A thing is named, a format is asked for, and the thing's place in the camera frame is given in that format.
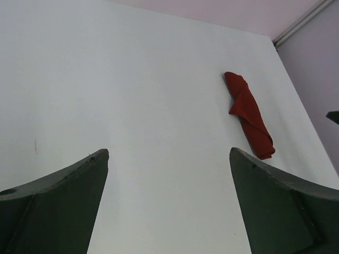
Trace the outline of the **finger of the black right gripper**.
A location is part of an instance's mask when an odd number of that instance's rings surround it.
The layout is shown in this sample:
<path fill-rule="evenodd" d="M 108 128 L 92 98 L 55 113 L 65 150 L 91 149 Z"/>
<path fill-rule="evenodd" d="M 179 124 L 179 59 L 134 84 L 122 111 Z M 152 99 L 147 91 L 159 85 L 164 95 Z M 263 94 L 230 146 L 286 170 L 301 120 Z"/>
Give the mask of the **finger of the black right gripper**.
<path fill-rule="evenodd" d="M 339 124 L 339 111 L 330 111 L 326 114 L 326 117 L 336 124 Z"/>

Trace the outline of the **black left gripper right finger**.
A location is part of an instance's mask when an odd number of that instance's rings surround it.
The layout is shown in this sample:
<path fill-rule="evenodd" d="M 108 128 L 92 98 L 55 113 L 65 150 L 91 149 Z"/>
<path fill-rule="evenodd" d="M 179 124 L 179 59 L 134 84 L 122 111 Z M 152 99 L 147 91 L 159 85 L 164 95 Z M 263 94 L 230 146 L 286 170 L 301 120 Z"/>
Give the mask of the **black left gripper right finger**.
<path fill-rule="evenodd" d="M 338 253 L 338 190 L 229 154 L 252 253 Z"/>

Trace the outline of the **red cloth napkin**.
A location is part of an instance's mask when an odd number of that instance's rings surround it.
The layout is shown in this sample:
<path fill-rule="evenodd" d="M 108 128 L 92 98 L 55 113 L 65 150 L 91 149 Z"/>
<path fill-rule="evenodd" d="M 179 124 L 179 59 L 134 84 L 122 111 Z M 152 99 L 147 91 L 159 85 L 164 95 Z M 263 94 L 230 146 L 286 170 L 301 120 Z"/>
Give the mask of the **red cloth napkin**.
<path fill-rule="evenodd" d="M 272 158 L 275 153 L 273 140 L 263 122 L 260 109 L 248 83 L 241 75 L 230 71 L 226 72 L 224 77 L 233 99 L 229 114 L 239 118 L 254 154 L 261 160 Z"/>

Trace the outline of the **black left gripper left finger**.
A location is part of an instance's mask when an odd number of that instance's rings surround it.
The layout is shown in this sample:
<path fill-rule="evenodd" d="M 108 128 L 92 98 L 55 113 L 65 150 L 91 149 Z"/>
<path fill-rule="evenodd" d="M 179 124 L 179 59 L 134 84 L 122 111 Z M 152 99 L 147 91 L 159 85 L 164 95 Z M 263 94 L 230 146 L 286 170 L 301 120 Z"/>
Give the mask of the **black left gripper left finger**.
<path fill-rule="evenodd" d="M 1 253 L 87 253 L 109 152 L 1 191 Z"/>

